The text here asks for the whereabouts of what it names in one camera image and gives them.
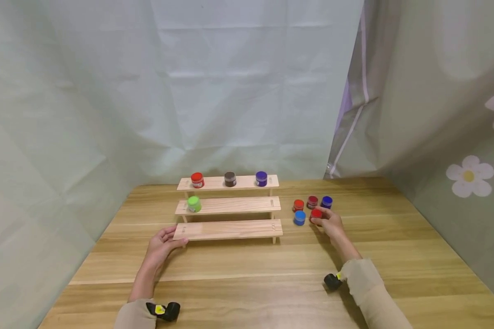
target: yellow flower center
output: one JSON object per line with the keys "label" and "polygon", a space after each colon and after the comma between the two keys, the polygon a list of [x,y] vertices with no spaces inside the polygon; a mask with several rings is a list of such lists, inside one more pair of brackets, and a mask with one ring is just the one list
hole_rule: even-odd
{"label": "yellow flower center", "polygon": [[466,170],[464,173],[463,173],[463,179],[465,181],[468,181],[469,183],[471,181],[474,180],[474,173],[472,172],[472,170]]}

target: wooden tabletop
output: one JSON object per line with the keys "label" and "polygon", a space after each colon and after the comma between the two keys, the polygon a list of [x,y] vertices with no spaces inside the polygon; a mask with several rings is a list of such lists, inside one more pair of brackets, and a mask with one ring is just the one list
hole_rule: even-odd
{"label": "wooden tabletop", "polygon": [[[276,215],[284,236],[276,245],[271,238],[194,241],[171,256],[155,297],[159,303],[180,303],[181,312],[177,323],[166,326],[367,328],[345,284],[334,293],[322,286],[323,277],[341,267],[329,239],[309,223],[292,222],[296,198],[330,195],[348,236],[362,256],[373,260],[414,328],[494,328],[494,295],[389,181],[303,180],[280,186],[274,195],[282,205]],[[200,197],[266,194],[205,192]],[[182,198],[176,186],[136,187],[40,328],[112,328],[150,236],[182,221],[174,216]]]}

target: curtain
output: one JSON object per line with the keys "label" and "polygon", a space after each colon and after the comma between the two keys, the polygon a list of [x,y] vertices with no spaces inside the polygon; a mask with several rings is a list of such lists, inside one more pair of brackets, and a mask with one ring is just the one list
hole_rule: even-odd
{"label": "curtain", "polygon": [[390,177],[494,293],[494,1],[363,17],[326,177]]}
{"label": "curtain", "polygon": [[35,328],[129,191],[323,176],[363,1],[0,0],[0,328]]}

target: person's left hand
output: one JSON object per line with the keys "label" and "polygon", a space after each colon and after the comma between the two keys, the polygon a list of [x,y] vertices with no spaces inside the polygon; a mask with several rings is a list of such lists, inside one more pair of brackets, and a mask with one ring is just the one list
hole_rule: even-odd
{"label": "person's left hand", "polygon": [[151,237],[143,265],[155,267],[157,273],[172,250],[187,245],[187,238],[181,240],[172,239],[175,230],[176,226],[174,225],[170,228],[161,229]]}

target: wooden shelf step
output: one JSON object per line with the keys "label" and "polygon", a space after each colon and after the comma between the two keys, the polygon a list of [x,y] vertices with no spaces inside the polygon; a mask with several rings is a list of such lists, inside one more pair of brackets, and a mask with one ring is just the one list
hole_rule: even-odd
{"label": "wooden shelf step", "polygon": [[243,214],[275,212],[282,209],[277,196],[209,198],[200,199],[200,202],[201,210],[191,212],[188,210],[187,200],[181,200],[177,204],[175,214],[180,216]]}
{"label": "wooden shelf step", "polygon": [[227,221],[181,223],[177,225],[174,240],[225,240],[276,238],[282,236],[282,222],[279,219],[258,219],[254,221]]}
{"label": "wooden shelf step", "polygon": [[267,185],[259,187],[256,185],[256,176],[236,176],[236,186],[225,186],[225,179],[223,176],[219,177],[205,177],[205,185],[201,188],[195,188],[192,186],[192,181],[189,177],[182,178],[180,184],[177,186],[178,191],[228,191],[228,190],[266,190],[279,186],[278,176],[267,175]]}

